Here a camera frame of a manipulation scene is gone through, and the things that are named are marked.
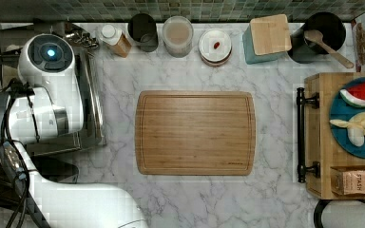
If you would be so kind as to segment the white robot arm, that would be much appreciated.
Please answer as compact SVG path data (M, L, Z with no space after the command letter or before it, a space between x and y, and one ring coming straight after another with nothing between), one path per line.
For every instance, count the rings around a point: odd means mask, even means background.
M70 44L38 34L20 50L18 76L0 91L0 163L40 228L148 228L143 212L110 184L58 183L44 178L26 145L78 132L84 109Z

